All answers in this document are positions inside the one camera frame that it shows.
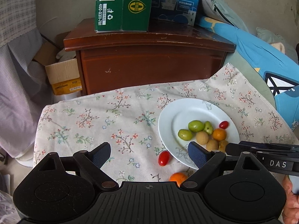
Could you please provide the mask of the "person's right hand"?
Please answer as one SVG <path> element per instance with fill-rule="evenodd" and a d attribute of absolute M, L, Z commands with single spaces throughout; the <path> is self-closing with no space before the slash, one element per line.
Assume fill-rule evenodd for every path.
<path fill-rule="evenodd" d="M 283 179 L 282 186 L 286 192 L 286 204 L 282 213 L 283 222 L 296 224 L 299 219 L 298 195 L 292 192 L 292 182 L 287 175 Z"/>

